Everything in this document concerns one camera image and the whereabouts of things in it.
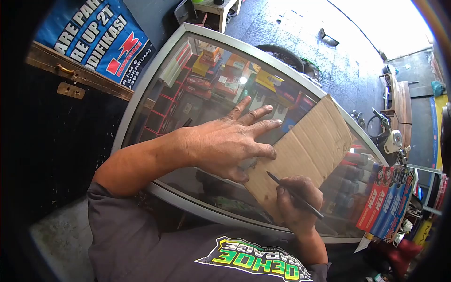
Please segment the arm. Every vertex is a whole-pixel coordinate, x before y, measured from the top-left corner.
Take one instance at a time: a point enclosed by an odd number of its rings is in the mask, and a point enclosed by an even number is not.
[[[239,117],[250,102],[249,96],[244,98],[222,119],[125,147],[98,168],[92,181],[113,195],[128,196],[175,169],[197,166],[222,178],[247,182],[249,176],[238,164],[251,157],[275,159],[274,148],[256,143],[255,138],[282,124],[275,119],[256,123],[272,111],[271,105]]]
[[[282,178],[281,184],[298,189],[309,204],[320,210],[322,192],[308,177]],[[305,264],[328,263],[326,246],[315,229],[316,216],[307,210],[296,209],[291,201],[290,193],[281,186],[277,187],[277,204],[285,224],[296,235],[302,262]]]

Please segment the wooden table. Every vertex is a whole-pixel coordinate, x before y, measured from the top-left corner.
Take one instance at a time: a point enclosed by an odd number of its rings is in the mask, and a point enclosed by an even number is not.
[[[227,14],[233,5],[237,4],[236,14],[239,14],[241,0],[225,0],[222,5],[213,4],[213,0],[204,0],[203,2],[193,3],[194,8],[199,11],[219,15],[219,32],[226,31]]]
[[[398,82],[394,74],[383,74],[380,77],[383,77],[391,86],[391,107],[382,110],[381,113],[390,119],[392,130],[397,129],[401,132],[402,147],[405,148],[410,145],[412,137],[412,104],[410,102],[409,82]]]

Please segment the cable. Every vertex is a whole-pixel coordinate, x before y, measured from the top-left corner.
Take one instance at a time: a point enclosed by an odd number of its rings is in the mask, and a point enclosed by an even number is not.
[[[342,10],[340,10],[337,6],[335,6],[331,1],[329,0],[326,1],[329,2],[332,6],[334,6],[337,10],[339,10],[343,15],[345,15],[345,17],[347,17],[348,20],[350,20],[360,30],[360,32],[365,36],[365,38],[368,39],[368,41],[371,43],[371,45],[374,47],[374,49],[376,49],[377,53],[379,54],[379,50],[376,48],[376,46],[374,46],[374,44],[371,42],[368,36],[366,36],[366,34],[359,28],[359,26],[355,24],[353,20],[351,20]]]

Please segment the person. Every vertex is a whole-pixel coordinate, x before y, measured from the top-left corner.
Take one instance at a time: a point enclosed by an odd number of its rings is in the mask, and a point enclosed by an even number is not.
[[[315,230],[316,217],[295,208],[281,186],[278,207],[296,244],[217,224],[159,234],[155,219],[130,198],[153,180],[189,166],[247,182],[238,164],[251,157],[275,159],[275,149],[255,138],[282,124],[258,121],[272,111],[271,105],[241,116],[250,101],[245,97],[219,120],[125,147],[98,168],[87,191],[93,236],[88,254],[98,281],[326,280],[330,264]],[[282,178],[281,184],[321,208],[322,193],[309,178]]]

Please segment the blue poster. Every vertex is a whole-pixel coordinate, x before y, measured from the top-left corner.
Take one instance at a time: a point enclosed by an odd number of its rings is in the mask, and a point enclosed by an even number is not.
[[[122,0],[57,0],[35,40],[130,89],[155,53]]]

